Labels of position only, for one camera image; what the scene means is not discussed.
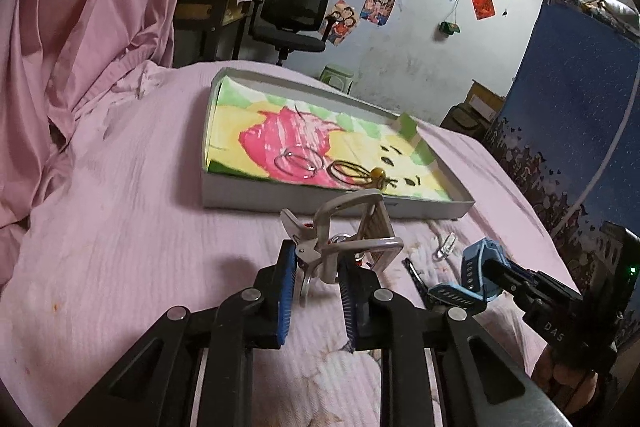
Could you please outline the person's right hand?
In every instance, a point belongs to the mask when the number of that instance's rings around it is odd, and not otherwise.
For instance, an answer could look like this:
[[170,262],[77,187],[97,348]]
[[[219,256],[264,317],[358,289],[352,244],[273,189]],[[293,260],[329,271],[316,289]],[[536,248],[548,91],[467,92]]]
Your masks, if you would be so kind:
[[555,350],[547,346],[535,364],[532,380],[563,414],[570,415],[591,401],[598,374],[562,363]]

